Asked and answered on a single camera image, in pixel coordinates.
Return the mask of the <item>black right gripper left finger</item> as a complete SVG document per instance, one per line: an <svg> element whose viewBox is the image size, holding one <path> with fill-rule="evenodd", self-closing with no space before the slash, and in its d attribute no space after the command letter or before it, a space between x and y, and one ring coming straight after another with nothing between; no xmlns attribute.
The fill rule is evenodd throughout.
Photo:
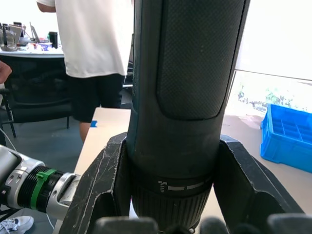
<svg viewBox="0 0 312 234"><path fill-rule="evenodd" d="M90 234L102 217L128 216L131 189L126 133L113 136L82 175L61 234Z"/></svg>

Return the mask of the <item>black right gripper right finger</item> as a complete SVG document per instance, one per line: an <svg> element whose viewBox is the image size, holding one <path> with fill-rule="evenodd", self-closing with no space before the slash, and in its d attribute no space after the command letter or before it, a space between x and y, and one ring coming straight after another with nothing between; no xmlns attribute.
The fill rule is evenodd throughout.
<svg viewBox="0 0 312 234"><path fill-rule="evenodd" d="M272 214L303 213L277 177L229 136L222 136L214 192L228 227L266 227Z"/></svg>

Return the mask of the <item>bystander bare hand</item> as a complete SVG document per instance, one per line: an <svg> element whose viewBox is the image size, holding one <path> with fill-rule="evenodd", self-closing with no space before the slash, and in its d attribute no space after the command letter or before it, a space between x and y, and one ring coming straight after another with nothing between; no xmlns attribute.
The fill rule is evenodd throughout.
<svg viewBox="0 0 312 234"><path fill-rule="evenodd" d="M5 83L11 73L11 67L6 63L0 61L0 84Z"/></svg>

